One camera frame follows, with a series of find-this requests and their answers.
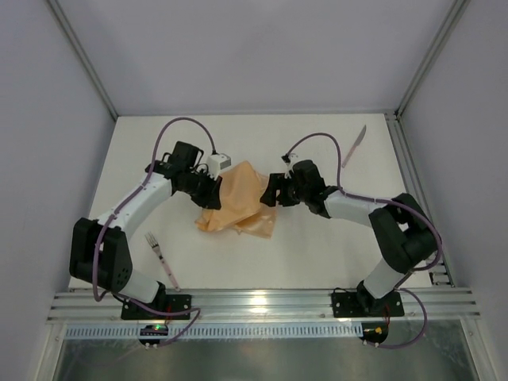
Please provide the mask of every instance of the white table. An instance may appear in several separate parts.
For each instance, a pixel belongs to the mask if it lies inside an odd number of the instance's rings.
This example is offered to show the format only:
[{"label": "white table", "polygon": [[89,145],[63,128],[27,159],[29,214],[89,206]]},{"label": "white table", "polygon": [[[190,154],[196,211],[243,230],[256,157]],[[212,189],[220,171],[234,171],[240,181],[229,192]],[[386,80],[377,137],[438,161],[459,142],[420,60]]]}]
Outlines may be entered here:
[{"label": "white table", "polygon": [[[343,170],[347,191],[394,197],[404,191],[394,149],[382,114],[197,116],[212,133],[217,150],[233,165],[248,160],[264,174],[281,172],[280,159],[299,138],[313,132],[333,134],[343,157],[364,125],[367,134]],[[171,117],[120,117],[108,151],[90,217],[117,203],[144,176],[152,148]],[[210,154],[204,132],[187,121],[166,132],[158,157],[177,140]],[[335,185],[337,156],[332,142],[315,137],[295,151],[312,159],[329,185]],[[157,208],[133,235],[129,246],[136,269],[170,287],[144,234],[154,233],[182,288],[334,288],[355,287],[381,258],[371,229],[349,221],[313,215],[305,205],[278,209],[273,237],[265,240],[232,230],[204,233],[194,225],[201,210],[186,194]],[[427,271],[408,287],[430,287]],[[70,287],[91,287],[71,279]]]}]

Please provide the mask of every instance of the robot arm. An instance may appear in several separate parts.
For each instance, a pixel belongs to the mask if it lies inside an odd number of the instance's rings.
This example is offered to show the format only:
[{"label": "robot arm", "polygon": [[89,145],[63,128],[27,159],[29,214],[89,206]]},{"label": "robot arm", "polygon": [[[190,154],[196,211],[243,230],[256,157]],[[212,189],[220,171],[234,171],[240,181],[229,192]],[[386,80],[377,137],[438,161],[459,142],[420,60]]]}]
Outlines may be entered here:
[{"label": "robot arm", "polygon": [[[206,162],[206,169],[200,170],[197,164],[200,154],[202,157],[203,151],[199,148],[177,142],[172,154],[166,153],[162,160],[155,162],[149,181],[111,221],[100,248],[97,271],[101,288],[148,304],[164,299],[162,283],[133,269],[129,239],[141,222],[176,191],[189,194],[192,201],[203,208],[221,208],[219,174],[231,165],[231,159],[224,154],[213,154]],[[97,220],[81,218],[75,224],[70,262],[72,276],[92,283],[94,248],[99,232],[117,207],[131,197],[129,195]]]},{"label": "robot arm", "polygon": [[[341,218],[374,230],[382,259],[357,287],[356,297],[365,314],[378,314],[385,298],[412,269],[437,249],[433,234],[422,221],[397,206],[376,204],[369,198],[347,197],[338,187],[328,187],[311,160],[298,161],[294,154],[284,156],[286,173],[270,175],[261,202],[293,206],[304,202],[309,210],[326,218]],[[392,199],[425,216],[410,194]]]}]

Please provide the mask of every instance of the folded cloth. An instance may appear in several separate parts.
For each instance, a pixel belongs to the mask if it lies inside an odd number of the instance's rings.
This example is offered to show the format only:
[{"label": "folded cloth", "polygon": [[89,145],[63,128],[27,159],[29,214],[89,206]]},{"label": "folded cloth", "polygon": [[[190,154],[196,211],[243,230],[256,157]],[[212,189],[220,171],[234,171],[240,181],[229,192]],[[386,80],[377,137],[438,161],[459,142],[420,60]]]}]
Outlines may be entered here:
[{"label": "folded cloth", "polygon": [[205,232],[235,229],[253,236],[270,238],[277,213],[260,203],[268,176],[256,172],[248,161],[221,174],[220,210],[203,210],[196,225]]}]

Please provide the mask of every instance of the gray floor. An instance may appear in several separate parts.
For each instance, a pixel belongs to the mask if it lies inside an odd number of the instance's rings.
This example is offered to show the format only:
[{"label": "gray floor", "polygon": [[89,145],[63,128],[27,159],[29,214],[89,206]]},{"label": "gray floor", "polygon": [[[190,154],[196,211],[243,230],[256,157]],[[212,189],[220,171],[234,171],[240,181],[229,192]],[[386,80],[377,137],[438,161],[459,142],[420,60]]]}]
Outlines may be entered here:
[{"label": "gray floor", "polygon": [[[387,343],[407,341],[420,326],[392,322]],[[68,341],[54,380],[478,379],[458,321],[431,322],[416,345],[395,351],[366,347],[354,338],[181,341],[150,351],[139,347],[132,341]]]}]

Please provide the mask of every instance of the fork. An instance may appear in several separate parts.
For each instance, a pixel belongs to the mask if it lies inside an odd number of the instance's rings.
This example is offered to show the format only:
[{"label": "fork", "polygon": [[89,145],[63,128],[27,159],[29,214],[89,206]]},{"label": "fork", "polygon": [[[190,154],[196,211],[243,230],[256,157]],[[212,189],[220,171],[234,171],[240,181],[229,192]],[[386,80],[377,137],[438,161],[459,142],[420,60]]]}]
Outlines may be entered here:
[{"label": "fork", "polygon": [[159,261],[162,264],[162,267],[164,268],[164,270],[166,271],[166,274],[169,277],[169,280],[171,280],[171,284],[173,285],[175,290],[180,292],[180,286],[178,285],[178,282],[176,282],[176,278],[173,275],[173,271],[171,271],[171,267],[169,267],[169,264],[167,264],[166,260],[162,256],[162,251],[160,250],[159,242],[157,242],[157,239],[155,238],[155,236],[151,232],[146,233],[144,235],[144,238],[146,238],[146,241],[148,242],[148,244],[152,248],[152,251],[159,258]]}]

